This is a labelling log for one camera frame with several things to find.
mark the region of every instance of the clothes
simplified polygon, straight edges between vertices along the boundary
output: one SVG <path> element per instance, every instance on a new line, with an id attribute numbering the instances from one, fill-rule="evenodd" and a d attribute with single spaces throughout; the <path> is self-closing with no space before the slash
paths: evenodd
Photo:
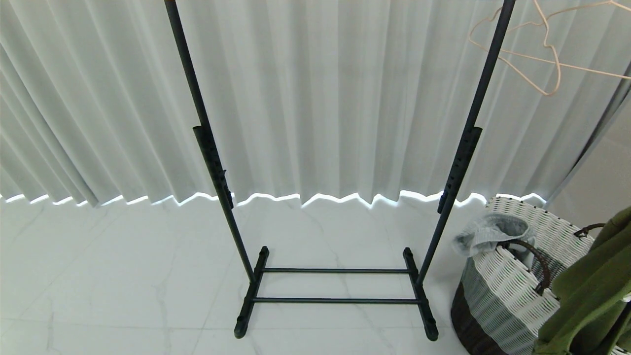
<path id="1" fill-rule="evenodd" d="M 454 250 L 464 256 L 495 250 L 498 242 L 521 239 L 534 243 L 535 230 L 521 218 L 506 214 L 487 214 L 469 222 L 454 237 Z"/>
<path id="2" fill-rule="evenodd" d="M 561 307 L 539 329 L 535 354 L 609 355 L 631 349 L 631 207 L 616 214 L 589 253 L 552 283 Z"/>

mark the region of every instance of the pleated curtain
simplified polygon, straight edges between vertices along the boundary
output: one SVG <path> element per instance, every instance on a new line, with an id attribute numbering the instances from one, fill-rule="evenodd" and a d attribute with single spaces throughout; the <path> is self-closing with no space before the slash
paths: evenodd
<path id="1" fill-rule="evenodd" d="M 542 2 L 546 12 L 587 3 Z M 92 205 L 214 195 L 196 111 L 161 1 L 0 0 L 0 193 Z M 486 53 L 473 25 L 501 1 L 186 0 L 180 16 L 236 199 L 316 193 L 397 200 L 439 192 Z M 511 25 L 537 20 L 518 1 Z M 623 73 L 631 15 L 612 6 L 551 20 L 569 64 Z M 474 33 L 488 44 L 495 23 Z M 504 48 L 551 57 L 524 27 Z M 551 89 L 554 67 L 510 59 Z M 543 97 L 498 62 L 471 192 L 544 198 L 575 164 L 620 80 L 563 69 Z"/>

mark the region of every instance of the laundry basket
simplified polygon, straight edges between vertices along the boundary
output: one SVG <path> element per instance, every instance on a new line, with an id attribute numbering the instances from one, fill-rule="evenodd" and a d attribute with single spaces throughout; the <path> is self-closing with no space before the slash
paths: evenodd
<path id="1" fill-rule="evenodd" d="M 523 201 L 495 197 L 487 210 L 524 219 L 536 230 L 529 270 L 502 245 L 467 259 L 451 307 L 451 321 L 472 355 L 530 355 L 538 330 L 559 308 L 552 280 L 594 242 L 582 229 Z M 612 354 L 628 355 L 616 348 Z"/>

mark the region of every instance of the clothes hanger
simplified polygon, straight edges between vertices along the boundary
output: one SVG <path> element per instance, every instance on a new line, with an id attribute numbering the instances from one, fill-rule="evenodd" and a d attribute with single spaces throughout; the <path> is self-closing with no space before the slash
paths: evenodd
<path id="1" fill-rule="evenodd" d="M 583 67 L 580 67 L 580 66 L 574 66 L 574 65 L 561 63 L 561 62 L 559 62 L 559 59 L 558 59 L 558 53 L 557 53 L 556 47 L 554 45 L 548 44 L 548 35 L 550 34 L 550 25 L 548 24 L 548 20 L 552 16 L 558 15 L 560 13 L 568 12 L 568 11 L 576 11 L 576 10 L 582 9 L 582 8 L 593 8 L 593 7 L 602 6 L 602 5 L 613 5 L 613 6 L 616 6 L 618 8 L 621 8 L 621 9 L 624 9 L 626 11 L 629 11 L 630 13 L 631 13 L 631 8 L 629 8 L 627 6 L 624 6 L 624 5 L 618 3 L 618 2 L 616 2 L 614 0 L 607 0 L 607 1 L 601 1 L 601 2 L 598 2 L 598 3 L 585 4 L 585 5 L 580 5 L 580 6 L 573 6 L 571 8 L 563 9 L 563 10 L 554 12 L 554 13 L 546 16 L 546 15 L 544 15 L 543 10 L 541 9 L 541 6 L 539 5 L 539 1 L 538 0 L 533 0 L 533 3 L 534 3 L 535 8 L 537 9 L 537 12 L 539 13 L 539 16 L 542 19 L 541 23 L 536 23 L 536 22 L 533 22 L 533 21 L 522 23 L 521 25 L 518 25 L 516 27 L 508 29 L 507 33 L 510 32 L 510 31 L 517 30 L 518 28 L 521 28 L 521 27 L 524 27 L 524 26 L 527 26 L 527 25 L 545 26 L 546 34 L 543 37 L 543 47 L 546 47 L 546 48 L 548 48 L 549 50 L 552 51 L 552 54 L 554 56 L 554 61 L 549 61 L 549 60 L 543 59 L 543 58 L 538 58 L 538 57 L 528 56 L 526 54 L 521 54 L 521 53 L 516 53 L 516 52 L 512 52 L 512 51 L 507 51 L 505 49 L 502 49 L 501 52 L 508 53 L 508 54 L 513 54 L 515 56 L 520 56 L 520 57 L 524 57 L 524 58 L 528 58 L 528 59 L 534 59 L 536 61 L 541 61 L 541 62 L 545 62 L 545 63 L 554 64 L 556 72 L 557 72 L 557 82 L 555 84 L 555 88 L 552 91 L 550 91 L 550 92 L 546 92 L 541 87 L 539 87 L 537 84 L 535 84 L 532 80 L 530 80 L 524 73 L 522 73 L 522 71 L 517 69 L 517 67 L 515 67 L 506 58 L 503 58 L 503 57 L 500 56 L 500 57 L 498 57 L 498 59 L 503 61 L 504 63 L 506 63 L 506 65 L 508 65 L 509 67 L 511 67 L 517 74 L 519 74 L 519 76 L 521 76 L 530 85 L 532 85 L 535 89 L 537 89 L 537 91 L 539 91 L 542 95 L 552 96 L 552 95 L 554 95 L 557 92 L 559 86 L 561 85 L 561 67 L 562 66 L 564 66 L 566 68 L 573 68 L 573 69 L 579 69 L 579 70 L 583 70 L 583 71 L 588 71 L 590 73 L 596 73 L 596 74 L 613 76 L 615 78 L 631 79 L 631 76 L 618 75 L 618 74 L 614 74 L 614 73 L 609 73 L 607 71 L 600 71 L 600 70 L 595 70 L 595 69 L 590 69 L 590 68 L 583 68 Z M 500 13 L 501 9 L 502 8 L 499 8 L 499 9 L 495 10 L 495 13 L 493 14 L 492 17 L 484 18 L 484 19 L 480 20 L 478 23 L 476 23 L 475 26 L 473 26 L 473 28 L 469 32 L 469 42 L 471 42 L 472 44 L 478 46 L 479 48 L 483 49 L 484 51 L 488 52 L 488 48 L 484 47 L 483 45 L 481 45 L 481 44 L 479 44 L 479 43 L 477 43 L 477 42 L 475 42 L 473 40 L 473 38 L 472 38 L 473 32 L 484 21 L 492 22 L 493 20 L 495 20 L 497 15 Z"/>

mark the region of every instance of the brown handle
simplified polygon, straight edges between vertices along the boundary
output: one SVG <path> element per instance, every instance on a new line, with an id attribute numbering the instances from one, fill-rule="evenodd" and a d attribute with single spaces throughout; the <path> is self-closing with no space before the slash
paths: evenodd
<path id="1" fill-rule="evenodd" d="M 534 291 L 537 292 L 537 294 L 539 296 L 543 295 L 543 290 L 547 289 L 550 287 L 550 268 L 548 267 L 548 262 L 546 261 L 546 258 L 543 257 L 543 255 L 532 245 L 526 243 L 523 240 L 519 240 L 519 239 L 512 239 L 509 241 L 502 241 L 497 243 L 497 246 L 504 246 L 504 247 L 508 247 L 508 245 L 510 244 L 517 244 L 517 245 L 521 245 L 524 248 L 528 249 L 528 251 L 530 251 L 534 257 L 539 261 L 539 264 L 541 264 L 541 270 L 543 272 L 543 281 L 541 281 L 537 287 L 535 287 Z"/>
<path id="2" fill-rule="evenodd" d="M 602 227 L 604 227 L 604 223 L 594 223 L 594 224 L 590 224 L 590 225 L 589 225 L 589 226 L 587 226 L 587 227 L 583 227 L 583 228 L 579 229 L 578 231 L 575 231 L 575 232 L 574 232 L 574 235 L 575 235 L 575 236 L 577 236 L 577 237 L 579 237 L 579 238 L 584 238 L 584 237 L 586 237 L 586 236 L 587 236 L 587 233 L 588 233 L 589 231 L 591 231 L 592 229 L 595 229 L 595 228 L 602 228 Z"/>

